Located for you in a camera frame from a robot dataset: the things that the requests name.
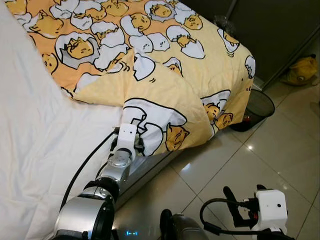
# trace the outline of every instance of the wastebasket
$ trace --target wastebasket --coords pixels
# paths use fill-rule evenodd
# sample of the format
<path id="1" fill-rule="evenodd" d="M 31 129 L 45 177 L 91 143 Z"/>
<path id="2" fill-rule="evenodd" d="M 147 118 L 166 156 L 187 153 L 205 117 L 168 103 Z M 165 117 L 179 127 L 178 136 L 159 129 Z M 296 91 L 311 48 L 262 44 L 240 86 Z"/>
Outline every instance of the wastebasket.
<path id="1" fill-rule="evenodd" d="M 274 112 L 275 105 L 271 98 L 262 91 L 252 89 L 242 122 L 230 125 L 230 128 L 237 132 L 245 132 L 263 119 L 272 116 Z"/>

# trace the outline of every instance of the tiled floor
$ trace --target tiled floor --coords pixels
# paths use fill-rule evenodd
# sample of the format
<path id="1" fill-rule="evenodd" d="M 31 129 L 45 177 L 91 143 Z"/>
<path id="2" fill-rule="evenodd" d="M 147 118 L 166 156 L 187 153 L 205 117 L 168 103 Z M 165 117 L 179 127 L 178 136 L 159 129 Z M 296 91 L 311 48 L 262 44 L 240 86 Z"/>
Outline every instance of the tiled floor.
<path id="1" fill-rule="evenodd" d="M 320 107 L 319 85 L 291 87 L 276 83 L 266 93 L 273 116 L 247 132 L 225 129 L 205 145 L 185 150 L 116 213 L 114 226 L 139 232 L 138 239 L 158 239 L 163 209 L 183 212 L 198 223 L 203 202 L 224 197 L 229 186 L 236 198 L 253 197 L 257 184 L 285 193 L 288 235 L 297 240 L 320 238 Z M 234 229 L 228 208 L 212 204 L 204 217 Z M 209 239 L 249 240 L 250 236 Z"/>

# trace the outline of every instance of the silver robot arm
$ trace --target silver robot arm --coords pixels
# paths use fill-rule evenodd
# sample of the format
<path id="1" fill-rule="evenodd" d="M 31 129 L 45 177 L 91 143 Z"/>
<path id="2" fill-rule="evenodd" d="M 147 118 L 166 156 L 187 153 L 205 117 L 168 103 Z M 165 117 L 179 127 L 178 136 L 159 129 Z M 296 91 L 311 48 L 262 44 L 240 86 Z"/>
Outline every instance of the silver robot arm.
<path id="1" fill-rule="evenodd" d="M 123 123 L 114 154 L 94 181 L 61 209 L 54 227 L 54 240 L 109 240 L 115 216 L 115 202 L 127 180 L 137 126 Z"/>

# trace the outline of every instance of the white bed sheet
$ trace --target white bed sheet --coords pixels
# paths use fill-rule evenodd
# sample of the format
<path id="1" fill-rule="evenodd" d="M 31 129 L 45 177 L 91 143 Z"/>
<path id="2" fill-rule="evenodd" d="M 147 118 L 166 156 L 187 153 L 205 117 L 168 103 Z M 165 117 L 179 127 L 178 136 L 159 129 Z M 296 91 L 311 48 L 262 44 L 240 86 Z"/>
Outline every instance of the white bed sheet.
<path id="1" fill-rule="evenodd" d="M 0 80 L 0 239 L 40 240 L 52 231 L 73 174 L 119 125 L 122 108 L 64 96 L 3 1 Z M 94 155 L 71 195 L 92 180 L 109 146 Z"/>

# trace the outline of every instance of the bed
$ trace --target bed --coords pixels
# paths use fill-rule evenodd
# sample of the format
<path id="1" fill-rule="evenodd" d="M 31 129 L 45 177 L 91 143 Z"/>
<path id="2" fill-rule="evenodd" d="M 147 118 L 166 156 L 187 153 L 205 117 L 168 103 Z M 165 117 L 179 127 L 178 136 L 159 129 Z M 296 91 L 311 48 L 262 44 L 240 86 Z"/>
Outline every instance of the bed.
<path id="1" fill-rule="evenodd" d="M 81 8 L 76 10 L 79 0 L 76 0 L 77 5 L 72 6 L 72 2 L 64 5 L 68 1 L 70 0 L 48 0 L 50 10 L 45 13 L 32 13 L 31 17 L 63 19 L 61 21 L 66 24 L 69 15 L 73 25 L 87 28 L 88 23 L 84 19 L 92 20 L 94 14 L 87 14 L 90 12 L 83 12 Z M 177 1 L 112 0 L 120 9 L 123 8 L 120 12 L 112 7 L 111 12 L 106 11 L 106 15 L 116 15 L 114 17 L 117 19 L 117 27 L 104 33 L 99 32 L 99 25 L 95 25 L 97 29 L 92 27 L 93 24 L 103 22 L 106 16 L 102 13 L 102 16 L 96 16 L 99 20 L 93 19 L 89 28 L 83 30 L 92 31 L 95 34 L 94 39 L 101 38 L 100 40 L 107 42 L 95 45 L 94 39 L 90 40 L 91 45 L 94 48 L 99 47 L 100 51 L 97 51 L 97 57 L 93 50 L 90 56 L 95 56 L 95 59 L 88 63 L 91 61 L 88 58 L 62 59 L 62 55 L 59 56 L 61 48 L 58 48 L 58 51 L 53 50 L 56 46 L 68 45 L 72 38 L 78 39 L 79 32 L 67 40 L 66 37 L 62 40 L 60 38 L 60 45 L 56 44 L 59 43 L 59 36 L 49 36 L 48 39 L 54 42 L 52 50 L 43 53 L 39 39 L 47 33 L 35 28 L 35 23 L 30 21 L 33 18 L 26 20 L 26 8 L 21 8 L 21 4 L 24 6 L 31 2 L 5 0 L 5 4 L 0 3 L 0 239 L 40 240 L 50 237 L 63 194 L 72 175 L 84 158 L 113 131 L 114 127 L 126 121 L 133 123 L 132 114 L 137 115 L 140 120 L 137 125 L 146 120 L 143 114 L 140 115 L 140 110 L 135 110 L 136 106 L 141 104 L 141 99 L 145 105 L 153 109 L 156 104 L 150 105 L 150 102 L 160 102 L 162 107 L 167 106 L 165 111 L 160 111 L 160 116 L 174 116 L 177 123 L 174 124 L 172 121 L 169 125 L 168 121 L 162 122 L 154 131 L 141 134 L 147 148 L 142 153 L 144 156 L 137 157 L 132 165 L 128 184 L 122 189 L 119 198 L 119 206 L 174 159 L 179 154 L 177 150 L 203 144 L 219 129 L 242 120 L 255 71 L 254 58 L 245 47 L 222 29 L 218 29 L 183 4 Z M 94 1 L 94 4 L 101 6 L 103 3 L 108 1 Z M 162 29 L 162 36 L 159 38 L 160 35 L 150 32 L 150 29 L 149 32 L 143 32 L 132 27 L 131 23 L 137 16 L 134 17 L 133 13 L 129 12 L 128 6 L 138 6 L 139 11 L 144 12 L 154 28 L 158 26 Z M 159 9 L 169 9 L 170 12 L 163 12 L 163 17 L 157 18 L 157 15 L 161 15 L 157 13 Z M 193 15 L 196 18 L 186 23 L 186 19 Z M 161 28 L 160 24 L 163 22 L 167 25 Z M 197 34 L 202 28 L 210 29 L 210 34 L 217 35 L 217 44 L 212 39 L 207 39 L 205 34 Z M 127 51 L 119 59 L 114 58 L 115 54 L 100 54 L 104 49 L 111 48 L 112 43 L 106 39 L 106 35 L 115 34 L 115 30 L 121 30 L 125 36 L 125 42 L 116 45 L 122 51 Z M 207 44 L 212 45 L 212 49 L 206 49 Z M 67 55 L 68 47 L 60 53 Z M 59 66 L 71 69 L 60 69 L 54 64 L 50 65 L 53 59 L 51 54 L 54 54 Z M 220 55 L 226 55 L 226 61 L 212 62 L 213 58 Z M 140 63 L 140 70 L 137 70 L 139 66 L 135 65 L 136 60 Z M 198 67 L 198 70 L 202 71 L 196 71 L 193 60 L 202 61 L 202 69 Z M 144 71 L 146 66 L 149 69 L 150 64 L 154 68 L 153 72 Z M 110 93 L 113 101 L 110 102 L 111 100 L 106 99 L 106 95 L 100 94 L 99 90 L 120 89 L 119 82 L 122 83 L 122 87 L 125 86 L 126 77 L 117 75 L 126 74 L 124 68 L 131 69 L 127 72 L 134 76 L 134 84 L 150 83 L 158 87 L 156 90 L 149 87 L 132 87 L 130 97 L 126 96 L 125 99 L 121 99 L 121 95 Z M 218 68 L 219 72 L 213 75 L 211 68 Z M 61 76 L 69 73 L 68 71 L 76 74 L 69 74 L 71 77 L 61 80 Z M 84 76 L 84 73 L 98 77 L 93 80 L 88 75 Z M 160 84 L 161 79 L 163 82 L 167 81 L 165 87 Z M 177 89 L 185 91 L 176 94 Z M 176 129 L 183 138 L 179 143 L 172 143 L 168 137 L 169 131 L 171 133 Z M 194 129 L 197 129 L 197 134 L 193 134 Z M 92 157 L 75 182 L 71 196 L 76 196 L 83 186 L 94 178 L 109 154 L 110 144 L 110 141 L 106 142 Z"/>

